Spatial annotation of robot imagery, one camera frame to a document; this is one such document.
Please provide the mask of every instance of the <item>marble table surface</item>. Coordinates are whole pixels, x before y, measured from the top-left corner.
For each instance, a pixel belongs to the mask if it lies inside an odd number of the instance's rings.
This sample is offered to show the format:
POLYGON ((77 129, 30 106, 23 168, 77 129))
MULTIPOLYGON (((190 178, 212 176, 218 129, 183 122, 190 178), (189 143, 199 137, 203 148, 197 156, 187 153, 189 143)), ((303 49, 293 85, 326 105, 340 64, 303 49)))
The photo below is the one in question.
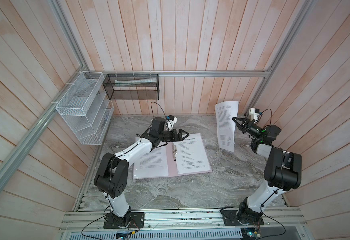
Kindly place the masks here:
MULTIPOLYGON (((238 206, 255 192, 264 180, 266 160, 252 152, 248 134, 236 129, 235 151, 229 152, 218 148, 215 116, 183 115, 177 118, 176 129, 202 135, 212 172, 133 180, 133 167, 130 166, 124 193, 132 209, 238 206)), ((118 152, 133 144, 136 134, 142 134, 151 119, 152 116, 113 116, 94 175, 105 153, 118 152)), ((81 210, 101 210, 108 206, 103 194, 93 185, 93 178, 81 210)), ((279 196, 271 205, 284 206, 285 203, 279 196)))

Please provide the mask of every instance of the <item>aluminum frame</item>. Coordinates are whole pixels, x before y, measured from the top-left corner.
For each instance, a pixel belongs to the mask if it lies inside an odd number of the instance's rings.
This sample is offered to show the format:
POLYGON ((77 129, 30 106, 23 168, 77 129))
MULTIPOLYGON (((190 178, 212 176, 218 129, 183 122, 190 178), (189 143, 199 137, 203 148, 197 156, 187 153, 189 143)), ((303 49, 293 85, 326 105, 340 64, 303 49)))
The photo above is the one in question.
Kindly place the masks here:
POLYGON ((237 71, 102 71, 103 74, 158 74, 159 77, 267 77, 266 70, 237 71))
MULTIPOLYGON (((78 47, 75 38, 68 26, 66 18, 62 12, 60 4, 57 0, 48 0, 49 5, 52 8, 53 14, 56 16, 62 30, 66 34, 67 40, 69 41, 76 58, 80 63, 80 67, 76 70, 75 74, 68 80, 67 83, 72 83, 77 76, 88 69, 88 66, 84 60, 84 57, 78 47)), ((69 84, 66 84, 57 96, 53 99, 52 103, 45 109, 41 114, 40 118, 33 126, 29 129, 26 135, 19 141, 17 146, 11 151, 11 153, 5 158, 4 162, 0 165, 0 193, 4 189, 5 185, 8 183, 9 179, 18 169, 20 164, 23 162, 24 158, 27 156, 29 151, 32 149, 36 141, 43 134, 48 124, 52 121, 56 115, 56 105, 57 102, 63 97, 63 95, 69 89, 69 84)))
MULTIPOLYGON (((79 75, 79 71, 85 68, 86 67, 84 66, 79 68, 78 72, 76 72, 68 82, 73 82, 79 75)), ((45 109, 38 121, 35 124, 33 124, 33 126, 30 128, 27 134, 20 140, 17 146, 11 151, 11 153, 6 157, 4 162, 0 165, 0 192, 4 189, 9 179, 16 172, 20 164, 23 162, 24 158, 27 156, 27 154, 32 149, 36 141, 48 127, 48 124, 56 115, 57 102, 63 97, 63 95, 68 89, 69 84, 66 84, 63 87, 63 89, 59 92, 58 96, 53 99, 53 102, 49 104, 47 109, 45 109)))
POLYGON ((260 95, 263 93, 263 91, 266 89, 267 84, 269 83, 269 80, 274 74, 275 69, 278 68, 279 64, 281 63, 283 57, 286 55, 287 51, 289 50, 292 42, 297 37, 299 31, 301 30, 303 23, 307 19, 307 16, 311 12, 312 8, 315 6, 318 0, 306 0, 305 3, 302 6, 302 9, 297 15, 297 18, 294 20, 294 24, 292 25, 291 29, 288 31, 288 34, 286 35, 286 38, 284 39, 280 49, 278 50, 278 54, 276 55, 275 59, 273 60, 271 67, 269 68, 269 75, 265 76, 265 79, 261 82, 259 88, 254 94, 254 97, 251 99, 250 104, 248 105, 248 108, 246 109, 245 113, 248 113, 250 108, 253 108, 257 101, 260 98, 260 95))
MULTIPOLYGON (((145 213, 144 228, 141 230, 232 228, 232 226, 224 225, 219 208, 148 209, 132 212, 145 213)), ((298 207, 268 207, 264 213, 281 222, 285 227, 308 226, 298 207)), ((67 212, 58 232, 80 232, 87 224, 102 215, 103 211, 67 212)), ((271 218, 264 216, 263 220, 262 227, 280 227, 271 218)), ((103 224, 104 219, 101 218, 86 227, 84 232, 104 231, 103 224)), ((235 226, 235 228, 248 227, 253 227, 253 225, 235 226)))

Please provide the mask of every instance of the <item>wooden wall panel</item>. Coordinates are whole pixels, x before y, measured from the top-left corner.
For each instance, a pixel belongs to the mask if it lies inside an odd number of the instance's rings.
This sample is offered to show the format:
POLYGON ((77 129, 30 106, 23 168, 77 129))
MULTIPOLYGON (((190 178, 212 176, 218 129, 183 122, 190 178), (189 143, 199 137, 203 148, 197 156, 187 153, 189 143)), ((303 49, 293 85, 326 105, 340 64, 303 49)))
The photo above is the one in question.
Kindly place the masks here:
MULTIPOLYGON (((106 0, 59 1, 89 68, 97 71, 267 69, 304 2, 108 0, 107 8, 106 0)), ((323 10, 332 13, 339 1, 323 10)), ((202 114, 235 99, 242 113, 259 84, 258 77, 164 78, 157 102, 166 114, 202 114)), ((150 114, 150 102, 114 104, 120 114, 150 114)))
MULTIPOLYGON (((47 2, 0 0, 0 165, 79 67, 47 2)), ((57 116, 0 194, 0 239, 52 239, 93 152, 57 116)))
POLYGON ((315 239, 350 239, 350 1, 316 3, 256 107, 282 129, 273 145, 302 155, 290 204, 315 239))

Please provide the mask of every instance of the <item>paper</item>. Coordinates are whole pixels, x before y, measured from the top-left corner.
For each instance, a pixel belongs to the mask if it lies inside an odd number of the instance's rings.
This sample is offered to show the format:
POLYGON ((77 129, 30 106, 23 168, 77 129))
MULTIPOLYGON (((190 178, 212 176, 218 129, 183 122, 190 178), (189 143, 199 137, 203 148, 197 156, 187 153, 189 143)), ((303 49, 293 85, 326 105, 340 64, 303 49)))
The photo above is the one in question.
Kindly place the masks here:
POLYGON ((216 123, 218 127, 219 148, 234 151, 235 122, 238 115, 239 101, 227 101, 215 105, 216 123))
POLYGON ((178 174, 210 171, 206 150, 200 133, 190 134, 181 142, 174 142, 177 147, 176 165, 178 174))
POLYGON ((115 79, 115 86, 125 87, 127 85, 136 85, 137 83, 156 83, 157 78, 146 78, 146 79, 136 79, 136 80, 124 80, 118 81, 115 79))
POLYGON ((134 163, 133 179, 166 176, 168 176, 166 147, 157 147, 134 163))

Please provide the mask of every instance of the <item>wall-mounted basket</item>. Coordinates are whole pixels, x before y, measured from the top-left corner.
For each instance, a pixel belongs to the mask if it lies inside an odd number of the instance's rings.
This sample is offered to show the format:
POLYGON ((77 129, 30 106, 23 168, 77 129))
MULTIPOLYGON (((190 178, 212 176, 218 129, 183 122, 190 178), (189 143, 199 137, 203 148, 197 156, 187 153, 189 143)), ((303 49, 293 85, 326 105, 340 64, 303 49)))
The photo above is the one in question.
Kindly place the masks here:
POLYGON ((158 74, 107 74, 103 86, 110 100, 159 100, 158 74))
POLYGON ((56 109, 81 144, 100 145, 113 110, 106 92, 97 94, 104 81, 102 73, 82 72, 57 104, 56 109))

